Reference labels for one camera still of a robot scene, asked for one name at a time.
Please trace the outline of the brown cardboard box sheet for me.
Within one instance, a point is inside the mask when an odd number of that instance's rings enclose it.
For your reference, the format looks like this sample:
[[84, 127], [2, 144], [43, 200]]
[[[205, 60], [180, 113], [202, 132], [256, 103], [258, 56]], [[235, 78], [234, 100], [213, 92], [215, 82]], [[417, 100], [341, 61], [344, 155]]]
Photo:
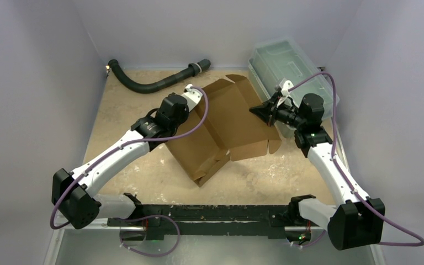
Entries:
[[275, 126], [249, 111], [262, 101], [247, 77], [229, 74], [203, 90], [209, 102], [205, 122], [190, 135], [166, 143], [199, 187], [229, 161], [274, 154], [282, 144]]

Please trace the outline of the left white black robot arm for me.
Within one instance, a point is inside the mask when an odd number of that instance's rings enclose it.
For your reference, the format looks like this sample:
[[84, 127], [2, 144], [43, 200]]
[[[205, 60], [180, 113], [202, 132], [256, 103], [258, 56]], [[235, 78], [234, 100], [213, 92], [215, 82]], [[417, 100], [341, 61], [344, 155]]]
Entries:
[[209, 98], [198, 87], [186, 88], [183, 94], [171, 93], [158, 108], [139, 118], [111, 147], [81, 166], [58, 170], [52, 177], [51, 201], [54, 208], [50, 227], [54, 230], [71, 225], [82, 229], [96, 219], [120, 219], [130, 226], [142, 220], [140, 202], [132, 194], [102, 196], [99, 191], [120, 171], [158, 145], [184, 138], [203, 124], [204, 119], [189, 131], [178, 134], [178, 128], [200, 102], [209, 112]]

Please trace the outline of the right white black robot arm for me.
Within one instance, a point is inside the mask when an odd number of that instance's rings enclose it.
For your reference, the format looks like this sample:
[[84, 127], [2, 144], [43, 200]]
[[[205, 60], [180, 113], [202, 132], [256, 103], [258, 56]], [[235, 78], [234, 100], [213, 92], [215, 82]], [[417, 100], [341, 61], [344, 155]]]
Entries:
[[296, 225], [319, 225], [337, 250], [379, 243], [385, 205], [381, 199], [372, 199], [339, 163], [336, 143], [321, 125], [325, 112], [323, 98], [309, 93], [303, 96], [299, 106], [286, 105], [281, 99], [281, 92], [276, 92], [249, 111], [268, 126], [279, 121], [295, 129], [297, 148], [316, 167], [335, 201], [330, 206], [313, 195], [293, 197], [281, 217]]

